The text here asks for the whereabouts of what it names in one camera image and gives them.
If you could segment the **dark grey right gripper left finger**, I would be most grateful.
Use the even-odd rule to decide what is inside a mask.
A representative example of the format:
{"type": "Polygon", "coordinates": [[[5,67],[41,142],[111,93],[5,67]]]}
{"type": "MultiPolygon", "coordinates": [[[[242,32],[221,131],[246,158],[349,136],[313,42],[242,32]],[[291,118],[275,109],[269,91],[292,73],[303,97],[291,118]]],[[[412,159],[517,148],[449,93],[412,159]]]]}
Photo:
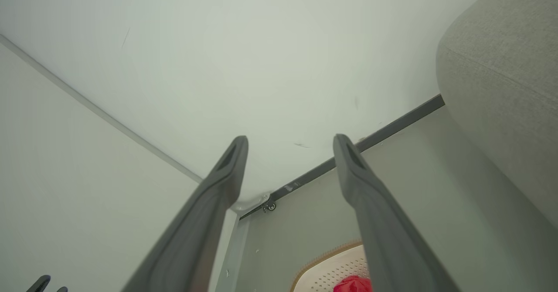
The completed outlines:
{"type": "Polygon", "coordinates": [[[235,137],[128,280],[125,292],[207,292],[225,215],[240,195],[247,156],[247,137],[235,137]]]}

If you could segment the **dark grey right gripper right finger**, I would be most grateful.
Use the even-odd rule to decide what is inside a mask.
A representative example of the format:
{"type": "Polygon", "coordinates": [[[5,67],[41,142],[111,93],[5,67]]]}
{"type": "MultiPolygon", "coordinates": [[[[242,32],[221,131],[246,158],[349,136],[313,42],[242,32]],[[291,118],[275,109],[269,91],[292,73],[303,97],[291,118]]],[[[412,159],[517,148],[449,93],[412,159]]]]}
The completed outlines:
{"type": "Polygon", "coordinates": [[[373,290],[458,292],[434,251],[346,135],[335,135],[333,154],[342,195],[355,211],[373,290]]]}

